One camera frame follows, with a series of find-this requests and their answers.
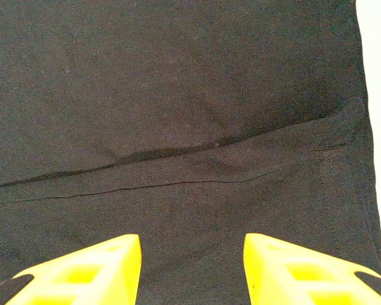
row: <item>black cloth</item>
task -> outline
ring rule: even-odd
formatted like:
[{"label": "black cloth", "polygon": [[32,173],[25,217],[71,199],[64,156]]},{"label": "black cloth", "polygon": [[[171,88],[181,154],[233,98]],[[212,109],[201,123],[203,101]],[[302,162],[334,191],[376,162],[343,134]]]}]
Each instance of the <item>black cloth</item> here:
[{"label": "black cloth", "polygon": [[381,273],[349,1],[0,4],[0,282],[140,235],[138,304],[247,304],[246,233]]}]

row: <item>yellow clamp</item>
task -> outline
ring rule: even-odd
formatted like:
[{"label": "yellow clamp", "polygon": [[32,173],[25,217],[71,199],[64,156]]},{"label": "yellow clamp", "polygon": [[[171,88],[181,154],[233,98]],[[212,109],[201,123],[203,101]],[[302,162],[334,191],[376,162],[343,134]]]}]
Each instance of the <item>yellow clamp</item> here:
[{"label": "yellow clamp", "polygon": [[[139,237],[123,235],[18,273],[32,275],[6,305],[134,305],[141,268]],[[381,305],[354,273],[380,275],[262,234],[247,234],[244,269],[252,305]]]}]

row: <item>yellow plastic piece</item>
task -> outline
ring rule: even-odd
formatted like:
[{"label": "yellow plastic piece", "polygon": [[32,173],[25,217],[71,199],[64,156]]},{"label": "yellow plastic piece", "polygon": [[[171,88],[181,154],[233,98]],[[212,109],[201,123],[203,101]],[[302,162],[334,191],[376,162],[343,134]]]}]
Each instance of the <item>yellow plastic piece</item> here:
[{"label": "yellow plastic piece", "polygon": [[34,279],[6,305],[135,305],[138,235],[128,234],[18,273]]},{"label": "yellow plastic piece", "polygon": [[354,274],[374,271],[261,234],[247,234],[244,269],[251,305],[381,305]]}]

